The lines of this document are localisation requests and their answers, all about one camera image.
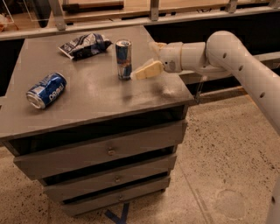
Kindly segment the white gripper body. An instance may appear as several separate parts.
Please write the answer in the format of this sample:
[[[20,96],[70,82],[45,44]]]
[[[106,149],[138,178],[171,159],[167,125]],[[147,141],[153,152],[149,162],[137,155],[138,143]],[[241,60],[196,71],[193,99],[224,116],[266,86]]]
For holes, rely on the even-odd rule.
[[[178,73],[181,68],[182,42],[170,43],[159,50],[159,60],[164,65],[164,70],[168,73]]]

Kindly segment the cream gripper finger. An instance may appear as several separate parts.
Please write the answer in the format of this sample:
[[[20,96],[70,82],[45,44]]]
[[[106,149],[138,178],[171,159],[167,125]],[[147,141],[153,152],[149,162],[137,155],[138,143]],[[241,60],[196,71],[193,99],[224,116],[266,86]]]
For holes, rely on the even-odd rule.
[[[166,43],[162,42],[150,42],[149,48],[157,55],[162,56],[164,52],[164,48],[167,46]]]
[[[164,66],[161,61],[149,59],[142,66],[133,71],[130,78],[133,81],[149,79],[154,76],[160,75],[164,70]]]

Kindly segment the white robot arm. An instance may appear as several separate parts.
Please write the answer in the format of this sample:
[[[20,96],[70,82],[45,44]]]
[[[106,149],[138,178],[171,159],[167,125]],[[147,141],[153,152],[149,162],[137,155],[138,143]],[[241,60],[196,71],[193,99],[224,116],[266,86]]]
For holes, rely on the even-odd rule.
[[[150,48],[157,58],[133,71],[133,80],[148,79],[163,71],[193,71],[216,78],[232,74],[280,134],[280,76],[251,55],[233,33],[217,31],[206,42],[197,43],[151,42]]]

